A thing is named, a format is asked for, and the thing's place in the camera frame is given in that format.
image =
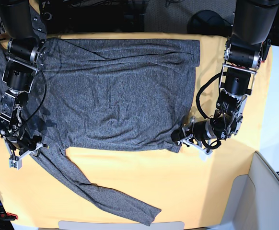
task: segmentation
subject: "gray floor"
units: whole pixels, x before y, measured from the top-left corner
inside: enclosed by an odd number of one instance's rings
[[[167,32],[186,34],[186,25],[195,13],[212,10],[233,23],[236,0],[150,0],[145,13],[146,32]]]

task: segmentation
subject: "yellow table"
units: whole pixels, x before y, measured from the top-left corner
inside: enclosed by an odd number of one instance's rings
[[[199,40],[200,66],[196,68],[194,97],[220,71],[226,41],[219,36],[163,33],[77,34],[60,38]],[[259,149],[271,57],[270,50],[247,101],[239,134],[223,141],[206,162],[200,160],[195,148],[186,146],[178,154],[167,150],[124,152],[69,148],[67,156],[92,183],[117,189],[162,209],[155,222],[182,221],[186,229],[219,224],[233,180],[248,174],[252,155]],[[203,110],[208,115],[215,110],[217,87],[215,82],[201,96]],[[201,117],[195,99],[190,115]],[[53,178],[31,157],[23,160],[23,167],[18,171],[9,168],[8,158],[0,139],[0,199],[7,212],[18,215],[15,224],[58,228],[60,220],[133,223],[96,208]]]

